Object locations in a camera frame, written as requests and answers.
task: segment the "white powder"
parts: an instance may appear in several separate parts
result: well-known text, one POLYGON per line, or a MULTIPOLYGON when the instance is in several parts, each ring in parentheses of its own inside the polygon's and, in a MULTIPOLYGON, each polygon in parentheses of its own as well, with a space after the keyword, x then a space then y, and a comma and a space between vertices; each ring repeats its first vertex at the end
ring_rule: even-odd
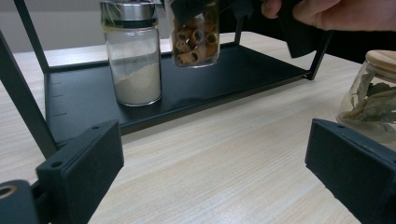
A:
POLYGON ((160 65, 153 63, 115 84, 117 99, 125 105, 146 105, 161 96, 160 65))

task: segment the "white wall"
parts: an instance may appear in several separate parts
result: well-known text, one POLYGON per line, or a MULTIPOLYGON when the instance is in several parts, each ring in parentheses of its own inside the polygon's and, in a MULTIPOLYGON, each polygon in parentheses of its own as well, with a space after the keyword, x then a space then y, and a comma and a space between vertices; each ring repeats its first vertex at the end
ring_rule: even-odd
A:
MULTIPOLYGON (((100 26, 101 0, 25 0, 43 49, 105 44, 100 26)), ((157 6, 161 38, 168 38, 163 8, 157 6)), ((13 0, 0 0, 0 30, 13 52, 31 51, 13 0)))

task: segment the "spice jar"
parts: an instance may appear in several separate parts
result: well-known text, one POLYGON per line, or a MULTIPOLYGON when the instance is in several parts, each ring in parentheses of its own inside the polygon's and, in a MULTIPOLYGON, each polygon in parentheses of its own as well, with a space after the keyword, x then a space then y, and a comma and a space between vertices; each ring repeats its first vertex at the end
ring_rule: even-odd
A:
POLYGON ((165 0, 175 65, 199 67, 219 60, 219 0, 165 0))
POLYGON ((396 51, 367 52, 336 118, 339 123, 396 150, 396 51))
POLYGON ((160 38, 151 1, 100 3, 117 101, 150 105, 161 98, 160 38))

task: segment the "finger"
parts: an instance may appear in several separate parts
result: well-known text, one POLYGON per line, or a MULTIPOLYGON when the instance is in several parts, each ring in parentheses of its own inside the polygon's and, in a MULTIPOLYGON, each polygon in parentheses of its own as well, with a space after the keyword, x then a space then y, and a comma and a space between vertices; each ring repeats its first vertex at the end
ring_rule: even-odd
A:
POLYGON ((337 5, 341 0, 303 0, 293 9, 293 16, 297 21, 313 25, 318 28, 330 28, 321 16, 323 12, 337 5))
POLYGON ((268 19, 275 19, 281 6, 282 0, 264 0, 262 1, 262 15, 268 19))

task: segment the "light wood surface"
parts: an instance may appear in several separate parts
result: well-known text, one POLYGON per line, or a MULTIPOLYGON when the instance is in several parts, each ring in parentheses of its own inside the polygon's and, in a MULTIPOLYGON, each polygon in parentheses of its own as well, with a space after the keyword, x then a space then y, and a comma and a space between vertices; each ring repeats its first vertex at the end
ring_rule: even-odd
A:
MULTIPOLYGON (((253 33, 243 33, 241 43, 302 68, 313 58, 292 59, 284 42, 253 33)), ((105 59, 106 48, 46 54, 50 65, 80 63, 105 59)), ((15 57, 44 112, 34 54, 15 57)), ((360 67, 325 55, 314 81, 123 136, 125 165, 91 223, 359 223, 305 167, 304 156, 312 119, 335 121, 360 67)), ((34 183, 44 157, 2 85, 0 98, 0 182, 34 183)))

